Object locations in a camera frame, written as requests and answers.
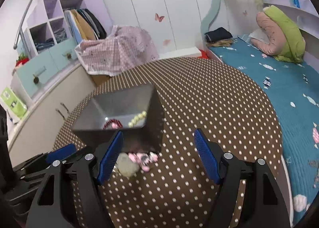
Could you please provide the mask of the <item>folded dark clothes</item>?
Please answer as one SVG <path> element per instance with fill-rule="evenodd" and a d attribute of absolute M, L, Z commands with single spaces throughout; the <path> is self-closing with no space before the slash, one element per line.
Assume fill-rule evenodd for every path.
<path fill-rule="evenodd" d="M 229 47 L 234 42 L 232 34 L 223 27 L 205 33 L 204 37 L 209 47 Z"/>

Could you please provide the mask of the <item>pink checkered cloth cover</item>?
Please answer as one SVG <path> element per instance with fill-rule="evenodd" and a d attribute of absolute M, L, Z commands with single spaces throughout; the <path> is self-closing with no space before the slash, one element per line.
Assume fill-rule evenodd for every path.
<path fill-rule="evenodd" d="M 133 26 L 115 25 L 110 36 L 100 40 L 82 40 L 75 52 L 90 75 L 117 76 L 159 59 L 149 33 Z"/>

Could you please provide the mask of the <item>pink pillow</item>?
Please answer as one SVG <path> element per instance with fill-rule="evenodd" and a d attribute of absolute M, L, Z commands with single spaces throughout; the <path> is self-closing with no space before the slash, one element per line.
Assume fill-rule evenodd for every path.
<path fill-rule="evenodd" d="M 251 38 L 251 43 L 266 55 L 279 55 L 287 41 L 283 31 L 264 12 L 259 12 L 257 14 L 256 22 L 261 31 L 268 37 L 269 42 L 266 43 L 255 38 Z"/>

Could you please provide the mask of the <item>brown polka dot tablecloth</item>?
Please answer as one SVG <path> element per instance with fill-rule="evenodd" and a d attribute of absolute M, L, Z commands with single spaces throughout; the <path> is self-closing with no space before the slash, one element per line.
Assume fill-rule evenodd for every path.
<path fill-rule="evenodd" d="M 208 140 L 238 159 L 282 166 L 282 131 L 270 100 L 244 73 L 209 59 L 166 59 L 112 77 L 93 91 L 106 94 L 152 83 L 164 112 L 159 161 L 131 178 L 118 174 L 99 191 L 115 227 L 202 227 L 218 186 L 194 146 Z"/>

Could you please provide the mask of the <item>white cubby shelf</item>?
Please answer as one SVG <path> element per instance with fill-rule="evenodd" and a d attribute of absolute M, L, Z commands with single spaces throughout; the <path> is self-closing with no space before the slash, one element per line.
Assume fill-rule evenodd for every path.
<path fill-rule="evenodd" d="M 25 30 L 20 29 L 21 44 L 28 57 L 38 55 L 37 42 L 52 38 L 57 44 L 53 31 L 63 27 L 67 37 L 71 33 L 64 17 L 64 10 L 88 9 L 100 22 L 107 34 L 110 34 L 112 20 L 103 0 L 39 0 L 26 19 Z"/>

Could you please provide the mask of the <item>teal patterned bed sheet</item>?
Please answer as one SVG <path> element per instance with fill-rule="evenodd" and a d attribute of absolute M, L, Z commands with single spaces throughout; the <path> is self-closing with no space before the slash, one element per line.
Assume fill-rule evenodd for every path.
<path fill-rule="evenodd" d="M 318 193 L 318 72 L 306 63 L 278 61 L 239 38 L 211 51 L 253 79 L 279 117 L 297 224 Z"/>

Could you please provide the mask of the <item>silver metal tin box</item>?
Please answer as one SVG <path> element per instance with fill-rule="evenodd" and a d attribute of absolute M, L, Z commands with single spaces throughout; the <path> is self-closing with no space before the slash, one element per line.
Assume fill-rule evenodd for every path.
<path fill-rule="evenodd" d="M 71 126 L 86 145 L 96 148 L 117 131 L 124 137 L 124 153 L 160 153 L 164 111 L 156 87 L 143 84 L 95 95 Z"/>

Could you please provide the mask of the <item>green blanket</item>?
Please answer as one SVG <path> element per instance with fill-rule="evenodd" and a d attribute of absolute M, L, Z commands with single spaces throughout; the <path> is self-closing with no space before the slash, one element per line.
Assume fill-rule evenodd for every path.
<path fill-rule="evenodd" d="M 286 39 L 282 50 L 274 58 L 277 61 L 301 63 L 305 53 L 305 39 L 297 24 L 274 5 L 265 7 L 263 12 L 279 26 Z"/>

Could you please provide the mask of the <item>green white bag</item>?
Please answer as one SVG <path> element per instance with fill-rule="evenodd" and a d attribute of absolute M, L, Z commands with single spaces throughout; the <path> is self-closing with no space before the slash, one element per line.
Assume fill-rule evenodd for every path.
<path fill-rule="evenodd" d="M 13 124 L 17 124 L 28 109 L 9 87 L 5 87 L 1 92 L 1 106 L 7 112 L 9 120 Z"/>

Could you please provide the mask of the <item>brown cardboard box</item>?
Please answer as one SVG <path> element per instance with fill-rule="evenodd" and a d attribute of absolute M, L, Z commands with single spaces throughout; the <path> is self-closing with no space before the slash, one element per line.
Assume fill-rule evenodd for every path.
<path fill-rule="evenodd" d="M 108 75 L 91 75 L 90 76 L 96 87 L 107 82 L 111 77 Z"/>

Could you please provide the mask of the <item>teal drawer unit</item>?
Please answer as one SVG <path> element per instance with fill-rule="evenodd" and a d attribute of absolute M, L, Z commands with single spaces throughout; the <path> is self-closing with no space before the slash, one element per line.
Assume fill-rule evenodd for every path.
<path fill-rule="evenodd" d="M 26 105 L 31 105 L 34 97 L 54 76 L 77 60 L 76 46 L 74 38 L 69 38 L 17 68 L 10 85 L 13 92 Z"/>

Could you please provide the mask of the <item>hanging clothes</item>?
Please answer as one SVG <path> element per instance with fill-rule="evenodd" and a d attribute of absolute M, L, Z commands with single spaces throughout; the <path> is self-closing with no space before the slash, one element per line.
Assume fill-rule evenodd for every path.
<path fill-rule="evenodd" d="M 88 9 L 64 10 L 64 17 L 76 44 L 83 40 L 100 40 L 107 37 L 100 21 Z"/>

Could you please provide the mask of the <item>white low platform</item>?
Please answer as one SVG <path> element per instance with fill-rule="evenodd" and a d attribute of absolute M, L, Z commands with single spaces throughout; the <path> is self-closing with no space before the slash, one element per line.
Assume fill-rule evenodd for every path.
<path fill-rule="evenodd" d="M 202 53 L 197 47 L 184 48 L 181 50 L 175 50 L 160 54 L 160 59 L 171 59 L 171 58 L 198 58 L 201 57 Z"/>

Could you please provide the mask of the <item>pink kitty charm keychain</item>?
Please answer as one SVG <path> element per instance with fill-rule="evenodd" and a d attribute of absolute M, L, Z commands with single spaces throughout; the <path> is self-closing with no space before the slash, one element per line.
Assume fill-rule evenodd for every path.
<path fill-rule="evenodd" d="M 116 124 L 116 123 L 112 123 L 111 127 L 112 127 L 113 129 L 118 129 L 118 128 L 119 128 L 119 125 Z"/>

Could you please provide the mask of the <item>white wardrobe with butterflies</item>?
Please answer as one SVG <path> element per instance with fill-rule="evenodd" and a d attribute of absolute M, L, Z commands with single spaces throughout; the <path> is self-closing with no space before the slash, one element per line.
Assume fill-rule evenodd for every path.
<path fill-rule="evenodd" d="M 160 55 L 203 49 L 202 19 L 211 0 L 104 0 L 114 25 L 137 26 L 151 36 Z"/>

